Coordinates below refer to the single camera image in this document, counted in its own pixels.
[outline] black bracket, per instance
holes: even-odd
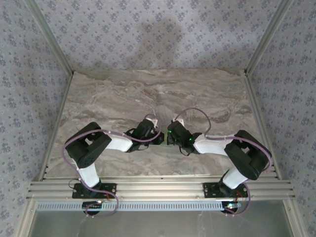
[[[203,183],[203,192],[205,198],[243,198],[248,197],[248,192],[244,184],[240,184],[237,188],[231,190],[230,196],[221,192],[218,183]]]
[[[105,190],[111,193],[116,194],[117,192],[117,184],[107,184],[102,183],[100,187],[98,187],[99,190]],[[104,193],[95,193],[94,197],[91,197],[91,191],[88,190],[84,185],[81,183],[77,183],[74,185],[73,190],[73,199],[114,199],[111,195],[106,195]]]

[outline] glass panel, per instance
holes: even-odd
[[[86,218],[78,211],[37,211],[29,237],[292,237],[282,201],[254,201],[241,216],[217,211],[117,212]]]

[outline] marble tabletop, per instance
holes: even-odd
[[[69,137],[92,121],[104,129],[126,132],[146,114],[156,114],[166,126],[183,109],[197,107],[211,118],[209,134],[228,135],[244,129],[260,140],[243,80],[242,72],[218,69],[108,71],[93,76],[75,72],[46,177],[74,177],[63,162],[61,148]],[[199,111],[187,111],[181,118],[191,133],[208,128]],[[162,146],[133,153],[106,150],[96,161],[100,176],[222,175],[230,167],[232,163],[226,156],[185,157],[178,147]]]

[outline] patterned wallpaper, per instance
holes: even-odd
[[[316,237],[316,2],[291,6],[252,80],[285,178]]]
[[[245,68],[279,0],[38,0],[75,71]]]
[[[13,235],[67,76],[22,0],[0,1],[0,236]]]

